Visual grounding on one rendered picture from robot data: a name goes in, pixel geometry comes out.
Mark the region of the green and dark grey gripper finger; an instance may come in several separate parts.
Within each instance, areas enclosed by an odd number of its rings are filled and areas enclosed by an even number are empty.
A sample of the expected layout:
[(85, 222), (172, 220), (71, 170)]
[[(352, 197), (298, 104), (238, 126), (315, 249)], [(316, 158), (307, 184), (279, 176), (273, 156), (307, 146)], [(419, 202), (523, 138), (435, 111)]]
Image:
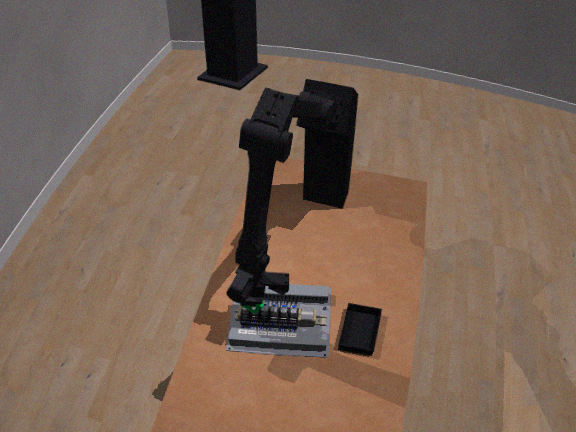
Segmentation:
[[(264, 301), (263, 301), (263, 304), (256, 304), (256, 306), (243, 306), (243, 305), (241, 305), (241, 306), (248, 309), (251, 313), (257, 313), (260, 309), (263, 308), (263, 305), (264, 305)], [(258, 307), (258, 308), (253, 310), (251, 307)]]

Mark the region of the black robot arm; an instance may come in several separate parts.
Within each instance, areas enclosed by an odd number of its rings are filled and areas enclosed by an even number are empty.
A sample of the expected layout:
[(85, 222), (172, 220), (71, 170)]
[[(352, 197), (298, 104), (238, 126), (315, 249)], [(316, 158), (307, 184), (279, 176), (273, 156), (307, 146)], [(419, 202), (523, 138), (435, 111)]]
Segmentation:
[(281, 295), (289, 291), (289, 273), (266, 272), (270, 262), (266, 222), (275, 163), (284, 163), (290, 155), (293, 133), (288, 131), (292, 118), (311, 118), (320, 126), (330, 121), (338, 124), (346, 104), (342, 97), (315, 89), (309, 92), (293, 95), (265, 88), (251, 119), (245, 119), (241, 126), (239, 148), (248, 151), (249, 175), (243, 230), (235, 254), (239, 266), (226, 292), (236, 303), (245, 303), (250, 292), (264, 297), (265, 286)]

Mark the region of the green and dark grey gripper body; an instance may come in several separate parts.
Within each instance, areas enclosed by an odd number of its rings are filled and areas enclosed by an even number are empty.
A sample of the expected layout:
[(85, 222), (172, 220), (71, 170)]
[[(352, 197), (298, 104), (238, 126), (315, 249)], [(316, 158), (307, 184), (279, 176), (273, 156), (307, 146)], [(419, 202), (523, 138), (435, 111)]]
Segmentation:
[[(260, 281), (261, 281), (261, 280), (262, 280), (262, 277), (261, 277)], [(260, 281), (259, 281), (259, 282), (260, 282)], [(258, 284), (259, 282), (255, 283), (254, 285)], [(263, 298), (264, 298), (264, 297), (255, 297), (255, 296), (252, 296), (252, 293), (250, 292), (250, 294), (249, 294), (248, 298), (246, 299), (245, 303), (240, 304), (240, 305), (243, 305), (243, 306), (256, 306), (256, 304), (262, 304)], [(251, 303), (251, 302), (252, 302), (252, 303)]]

